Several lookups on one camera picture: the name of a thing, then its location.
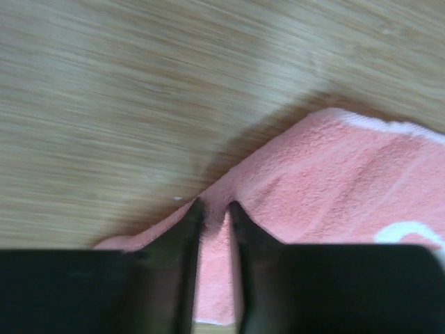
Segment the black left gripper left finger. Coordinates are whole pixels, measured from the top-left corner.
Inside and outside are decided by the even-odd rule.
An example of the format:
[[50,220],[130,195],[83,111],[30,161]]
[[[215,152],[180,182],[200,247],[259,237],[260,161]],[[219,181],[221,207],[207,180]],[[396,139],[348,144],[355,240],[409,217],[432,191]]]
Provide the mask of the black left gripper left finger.
[[204,204],[140,250],[1,252],[2,333],[190,333]]

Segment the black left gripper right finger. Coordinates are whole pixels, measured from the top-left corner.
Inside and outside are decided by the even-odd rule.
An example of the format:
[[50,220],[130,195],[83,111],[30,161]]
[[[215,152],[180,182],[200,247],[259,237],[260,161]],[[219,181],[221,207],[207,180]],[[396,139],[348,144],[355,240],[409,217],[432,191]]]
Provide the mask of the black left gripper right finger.
[[285,244],[229,204],[238,333],[443,333],[444,270],[412,244]]

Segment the small pink cloth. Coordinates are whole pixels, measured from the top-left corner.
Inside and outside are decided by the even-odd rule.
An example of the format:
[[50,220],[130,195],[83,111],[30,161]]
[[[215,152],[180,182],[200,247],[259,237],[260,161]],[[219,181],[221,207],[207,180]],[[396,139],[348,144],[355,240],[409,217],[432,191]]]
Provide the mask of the small pink cloth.
[[444,270],[444,136],[342,109],[307,116],[203,191],[198,321],[235,324],[229,204],[285,244],[412,244]]

